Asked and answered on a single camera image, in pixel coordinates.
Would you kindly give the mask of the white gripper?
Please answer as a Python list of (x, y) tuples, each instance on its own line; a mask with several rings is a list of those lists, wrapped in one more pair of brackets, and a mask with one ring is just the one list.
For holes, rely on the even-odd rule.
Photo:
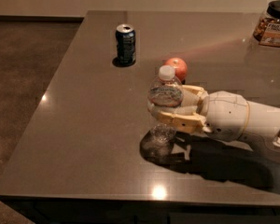
[(239, 138), (248, 120), (249, 104), (239, 95), (226, 91), (211, 94), (199, 86), (183, 85), (180, 107), (147, 103), (151, 116), (183, 133), (204, 132), (212, 139), (231, 142)]

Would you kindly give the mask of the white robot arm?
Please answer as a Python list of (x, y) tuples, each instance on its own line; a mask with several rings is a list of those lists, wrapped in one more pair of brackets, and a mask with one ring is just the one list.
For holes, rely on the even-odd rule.
[(280, 108), (247, 101), (226, 91), (208, 93), (184, 85), (152, 88), (147, 108), (157, 121), (183, 133), (248, 144), (260, 156), (280, 164)]

